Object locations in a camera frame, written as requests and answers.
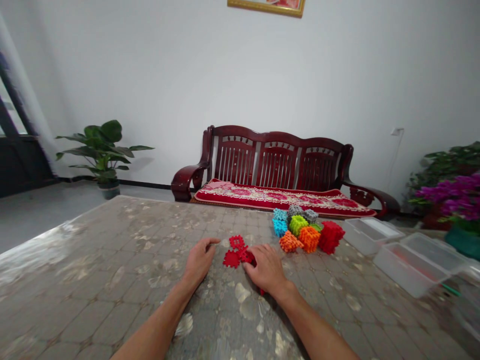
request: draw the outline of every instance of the door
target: door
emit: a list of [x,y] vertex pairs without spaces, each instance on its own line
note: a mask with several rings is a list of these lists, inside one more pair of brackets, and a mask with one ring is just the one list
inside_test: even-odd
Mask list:
[[56,182],[0,54],[0,198]]

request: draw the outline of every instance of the potted plant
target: potted plant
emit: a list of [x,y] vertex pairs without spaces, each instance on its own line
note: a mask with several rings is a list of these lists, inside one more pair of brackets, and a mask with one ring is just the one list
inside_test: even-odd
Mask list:
[[129,170],[129,167],[122,164],[131,164],[127,158],[134,158],[134,151],[151,150],[149,146],[117,146],[122,140],[122,125],[117,120],[110,120],[102,126],[87,126],[83,133],[75,133],[71,136],[57,136],[56,139],[68,139],[82,143],[83,146],[58,152],[57,161],[64,154],[73,154],[84,157],[89,165],[70,165],[70,168],[82,168],[90,170],[98,187],[102,190],[103,197],[107,200],[120,194],[120,182],[117,179],[117,170]]
[[453,226],[445,236],[459,253],[480,260],[480,172],[457,176],[434,187],[422,187],[415,194],[433,204],[442,204],[443,218]]
[[444,180],[468,176],[480,170],[480,141],[468,146],[455,146],[449,151],[429,153],[423,163],[426,164],[423,171],[410,174],[408,202],[414,204],[414,212],[424,216],[423,223],[427,228],[449,230],[449,222],[438,222],[443,217],[442,204],[432,204],[416,194],[423,187],[434,187]]

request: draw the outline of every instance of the red toy block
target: red toy block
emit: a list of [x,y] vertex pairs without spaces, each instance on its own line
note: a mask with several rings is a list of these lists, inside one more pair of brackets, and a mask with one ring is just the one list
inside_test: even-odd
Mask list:
[[340,244],[340,240],[345,235],[345,231],[333,221],[324,221],[322,225],[323,229],[318,246],[324,253],[334,254],[336,247]]
[[240,265],[239,253],[228,250],[225,254],[225,258],[223,259],[223,265],[235,269],[238,268]]
[[248,246],[245,246],[238,250],[238,256],[240,257],[240,261],[242,263],[251,264],[254,261],[254,255],[251,252],[247,251],[248,248]]
[[245,246],[244,238],[241,235],[232,236],[230,238],[230,246],[233,249],[240,250],[241,248],[243,248]]

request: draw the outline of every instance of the orange toy block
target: orange toy block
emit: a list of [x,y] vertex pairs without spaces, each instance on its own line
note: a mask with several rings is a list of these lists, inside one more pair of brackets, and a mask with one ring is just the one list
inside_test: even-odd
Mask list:
[[297,248],[303,248],[304,245],[287,230],[285,235],[280,239],[280,247],[284,252],[292,253],[297,250]]
[[303,250],[305,250],[307,254],[310,254],[317,249],[320,233],[311,226],[305,226],[300,229],[298,240],[303,244]]

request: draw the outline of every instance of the hand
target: hand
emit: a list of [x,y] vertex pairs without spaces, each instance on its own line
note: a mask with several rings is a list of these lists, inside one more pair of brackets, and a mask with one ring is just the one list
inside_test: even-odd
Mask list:
[[256,267],[244,262],[243,268],[255,285],[276,297],[288,282],[280,257],[268,244],[254,246],[250,252],[255,257]]
[[215,247],[220,239],[208,237],[200,240],[190,250],[186,260],[185,273],[182,280],[196,289],[209,272],[215,255]]

